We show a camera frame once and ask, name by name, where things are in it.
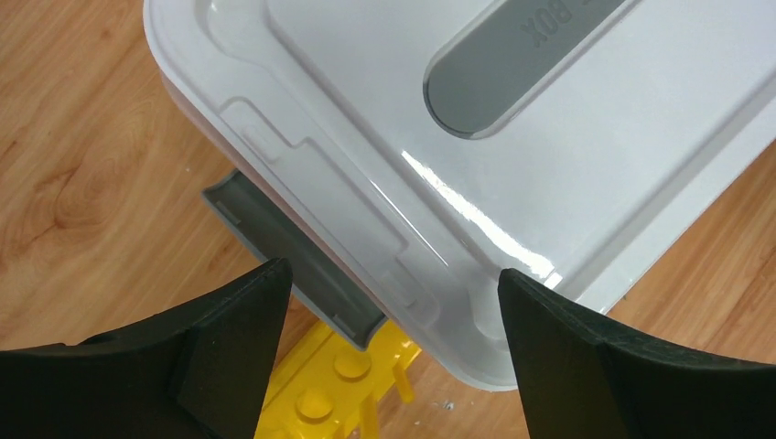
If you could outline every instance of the yellow plastic object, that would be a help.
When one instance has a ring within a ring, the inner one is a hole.
[[[406,370],[418,354],[390,321],[366,352],[318,322],[273,371],[255,439],[345,439],[357,426],[377,439],[377,402],[394,384],[413,400]]]

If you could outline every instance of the wooden floor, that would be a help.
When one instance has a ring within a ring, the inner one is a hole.
[[[256,265],[199,198],[232,167],[163,90],[141,6],[0,2],[0,348],[77,343]],[[776,145],[611,315],[776,362],[775,189]],[[281,355],[314,320],[292,304]],[[410,375],[417,401],[389,394],[383,437],[527,437],[518,392],[475,391],[426,355]]]

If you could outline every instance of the white plastic box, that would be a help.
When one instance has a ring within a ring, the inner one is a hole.
[[[776,137],[772,0],[145,0],[145,31],[187,116],[482,389],[515,387],[501,268],[606,312]]]

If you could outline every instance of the wooden surface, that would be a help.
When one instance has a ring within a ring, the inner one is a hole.
[[[0,348],[77,343],[256,264],[199,198],[232,166],[162,88],[134,1],[0,2]],[[776,362],[776,145],[612,311],[687,346]],[[280,355],[314,317],[293,303]],[[383,437],[527,437],[518,392],[423,355]],[[453,402],[445,410],[444,402]]]

